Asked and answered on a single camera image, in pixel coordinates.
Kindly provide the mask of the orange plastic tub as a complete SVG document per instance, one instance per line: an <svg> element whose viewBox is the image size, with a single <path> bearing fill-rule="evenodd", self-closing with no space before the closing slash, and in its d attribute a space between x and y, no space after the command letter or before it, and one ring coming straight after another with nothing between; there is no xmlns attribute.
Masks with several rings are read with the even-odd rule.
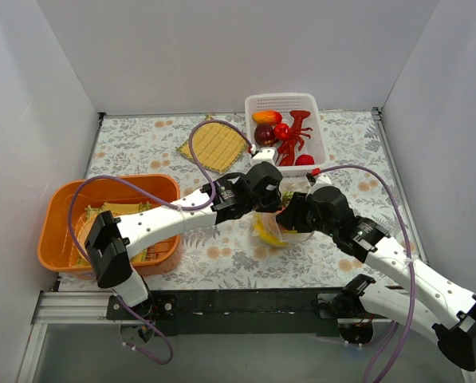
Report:
<svg viewBox="0 0 476 383"><path fill-rule="evenodd" d="M124 179L167 202L172 202L180 197L179 185L170 176L151 174L125 176ZM80 180L73 181L54 193L45 215L37 247L37 256L42 266L48 270L69 274L78 279L93 280L95 276L91 266L70 266L70 260L75 255L72 253L75 244L68 229L69 205L73 193L81 184ZM149 202L153 207L158 206L152 199L115 180L97 180L84 187L76 199L72 217L73 230L77 220L85 213L85 208L88 205L100 207L104 202ZM156 243L152 245L157 256L156 259L132 263L132 265L142 276L166 274L174 270L180 263L180 242L181 238L177 235Z"/></svg>

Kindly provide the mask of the yellow woven mat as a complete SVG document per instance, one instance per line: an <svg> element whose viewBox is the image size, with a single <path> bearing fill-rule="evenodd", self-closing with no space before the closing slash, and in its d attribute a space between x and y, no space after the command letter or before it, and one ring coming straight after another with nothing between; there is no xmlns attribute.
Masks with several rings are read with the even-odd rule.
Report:
<svg viewBox="0 0 476 383"><path fill-rule="evenodd" d="M246 139L227 121L209 119L200 128L193 128L177 148L181 156L194 161L190 145L203 168L220 174L227 172L249 148Z"/></svg>

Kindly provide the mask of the bamboo mat in tub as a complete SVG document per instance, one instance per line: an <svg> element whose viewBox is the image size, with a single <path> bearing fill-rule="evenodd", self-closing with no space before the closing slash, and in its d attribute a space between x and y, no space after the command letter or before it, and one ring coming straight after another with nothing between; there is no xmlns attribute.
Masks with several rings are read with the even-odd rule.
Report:
<svg viewBox="0 0 476 383"><path fill-rule="evenodd" d="M153 205L149 202L142 203L109 203L104 202L100 207L92 207L88 205L85 208L85 213L77 220L74 233L76 235L77 241L80 245L85 244L85 240L90 232L92 224L94 223L95 218L104 211L110 211L114 218L121 215L131 215L135 213L140 213L148 211L153 208ZM70 266L72 267L87 267L90 266L86 258L78 251L77 247L73 247L73 255L70 260ZM154 252L154 246L149 247L147 250L141 251L138 255L132 258L133 263L141 263L145 261L152 261L156 259L157 256Z"/></svg>

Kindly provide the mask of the red fake pepper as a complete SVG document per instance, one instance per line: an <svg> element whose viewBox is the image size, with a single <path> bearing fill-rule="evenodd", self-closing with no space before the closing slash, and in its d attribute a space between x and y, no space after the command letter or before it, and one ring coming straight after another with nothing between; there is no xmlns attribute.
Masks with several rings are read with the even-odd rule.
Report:
<svg viewBox="0 0 476 383"><path fill-rule="evenodd" d="M291 129L285 123L279 123L273 128L277 140L286 141L291 137Z"/></svg>

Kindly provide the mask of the fake orange mango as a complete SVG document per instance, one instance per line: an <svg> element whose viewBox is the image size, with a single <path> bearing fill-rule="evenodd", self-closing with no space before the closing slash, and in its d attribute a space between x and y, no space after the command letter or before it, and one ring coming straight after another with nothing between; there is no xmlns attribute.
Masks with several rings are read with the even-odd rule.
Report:
<svg viewBox="0 0 476 383"><path fill-rule="evenodd" d="M254 113L252 119L257 124L276 125L282 122L282 115L274 110L265 110Z"/></svg>

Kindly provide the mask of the red fake lobster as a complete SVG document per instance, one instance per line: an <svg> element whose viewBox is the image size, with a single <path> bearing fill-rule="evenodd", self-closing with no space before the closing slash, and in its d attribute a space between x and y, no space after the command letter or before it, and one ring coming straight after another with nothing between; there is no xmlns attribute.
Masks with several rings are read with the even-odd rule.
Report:
<svg viewBox="0 0 476 383"><path fill-rule="evenodd" d="M281 146L277 150L277 164L281 167L294 165L296 145L298 145L298 151L302 150L305 145L304 137L311 138L307 131L311 132L313 130L310 127L303 127L304 120L311 116L311 112L292 110L289 114L293 118L293 123L289 128L287 139L282 141Z"/></svg>

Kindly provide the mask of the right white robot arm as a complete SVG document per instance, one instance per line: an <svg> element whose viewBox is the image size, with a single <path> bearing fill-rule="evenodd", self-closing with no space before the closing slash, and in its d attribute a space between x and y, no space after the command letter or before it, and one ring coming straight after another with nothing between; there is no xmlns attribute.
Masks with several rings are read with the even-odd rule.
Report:
<svg viewBox="0 0 476 383"><path fill-rule="evenodd" d="M319 231L346 255L387 275L423 304L436 321L431 330L442 354L459 368L476 370L476 294L408 257L405 248L372 219L355 215L344 194L325 186L295 193L276 218L298 233Z"/></svg>

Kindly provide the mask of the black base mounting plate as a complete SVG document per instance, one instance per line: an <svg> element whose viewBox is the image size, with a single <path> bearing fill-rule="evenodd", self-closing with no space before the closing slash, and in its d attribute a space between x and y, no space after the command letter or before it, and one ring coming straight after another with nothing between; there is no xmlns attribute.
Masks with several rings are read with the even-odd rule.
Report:
<svg viewBox="0 0 476 383"><path fill-rule="evenodd" d="M374 336L373 317L339 288L248 290L160 290L127 308L116 296L106 318L137 321L142 339L153 332L167 336L209 334L314 334L366 344Z"/></svg>

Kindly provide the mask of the yellow fake banana bunch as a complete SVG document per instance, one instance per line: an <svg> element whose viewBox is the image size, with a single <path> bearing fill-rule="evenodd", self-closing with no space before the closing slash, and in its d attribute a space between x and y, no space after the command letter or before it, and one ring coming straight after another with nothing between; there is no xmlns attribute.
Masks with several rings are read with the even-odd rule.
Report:
<svg viewBox="0 0 476 383"><path fill-rule="evenodd" d="M272 247L287 247L289 245L268 232L260 223L253 225L252 236Z"/></svg>

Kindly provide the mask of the red fake strawberry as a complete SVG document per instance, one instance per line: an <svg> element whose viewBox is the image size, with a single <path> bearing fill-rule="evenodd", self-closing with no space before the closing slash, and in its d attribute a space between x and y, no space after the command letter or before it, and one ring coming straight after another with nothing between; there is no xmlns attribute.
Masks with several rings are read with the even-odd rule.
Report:
<svg viewBox="0 0 476 383"><path fill-rule="evenodd" d="M313 159L313 157L307 154L299 155L299 157L295 161L296 166L309 166L314 164L315 160Z"/></svg>

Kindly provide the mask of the dark red fake apple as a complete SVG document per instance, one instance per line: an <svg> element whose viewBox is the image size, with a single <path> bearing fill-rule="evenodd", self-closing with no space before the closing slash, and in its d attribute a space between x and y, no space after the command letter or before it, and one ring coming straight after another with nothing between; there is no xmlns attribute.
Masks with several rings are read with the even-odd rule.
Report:
<svg viewBox="0 0 476 383"><path fill-rule="evenodd" d="M273 128L269 124L258 124L254 130L254 139L261 147L272 146L277 141Z"/></svg>

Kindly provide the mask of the white plastic basket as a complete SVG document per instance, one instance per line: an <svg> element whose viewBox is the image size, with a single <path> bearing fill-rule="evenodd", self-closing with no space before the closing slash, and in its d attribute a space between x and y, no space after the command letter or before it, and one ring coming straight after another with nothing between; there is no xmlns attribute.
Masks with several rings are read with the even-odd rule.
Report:
<svg viewBox="0 0 476 383"><path fill-rule="evenodd" d="M246 133L262 160L285 177L303 176L329 164L317 102L308 93L263 93L245 100Z"/></svg>

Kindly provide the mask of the clear polka dot zip bag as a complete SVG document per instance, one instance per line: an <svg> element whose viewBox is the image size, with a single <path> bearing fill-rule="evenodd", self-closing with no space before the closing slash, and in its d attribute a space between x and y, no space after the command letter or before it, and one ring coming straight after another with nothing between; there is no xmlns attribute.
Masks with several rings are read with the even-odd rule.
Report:
<svg viewBox="0 0 476 383"><path fill-rule="evenodd" d="M309 190L309 186L310 184L305 178L287 178L281 181L279 190L281 194L287 191L305 193ZM255 223L260 223L268 232L289 245L303 243L313 237L313 232L298 233L296 231L289 231L277 223L276 217L282 210L284 209L281 208L280 211L275 211L274 213L255 212L251 221L252 230Z"/></svg>

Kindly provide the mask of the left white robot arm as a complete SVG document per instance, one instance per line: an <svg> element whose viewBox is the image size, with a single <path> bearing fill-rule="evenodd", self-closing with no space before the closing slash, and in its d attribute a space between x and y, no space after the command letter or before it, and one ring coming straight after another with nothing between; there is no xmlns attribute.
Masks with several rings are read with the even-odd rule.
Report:
<svg viewBox="0 0 476 383"><path fill-rule="evenodd" d="M146 318L151 313L151 293L131 259L189 230L240 219L252 211L280 211L281 181L274 165L261 162L246 174L225 175L166 205L118 217L109 211L100 213L85 240L97 285L119 297L133 318Z"/></svg>

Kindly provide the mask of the aluminium frame rail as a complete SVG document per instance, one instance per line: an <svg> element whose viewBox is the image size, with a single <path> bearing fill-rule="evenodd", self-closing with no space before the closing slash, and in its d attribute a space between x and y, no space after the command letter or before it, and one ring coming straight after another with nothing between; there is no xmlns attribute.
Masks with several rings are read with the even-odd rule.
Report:
<svg viewBox="0 0 476 383"><path fill-rule="evenodd" d="M33 324L97 324L106 322L109 292L41 292Z"/></svg>

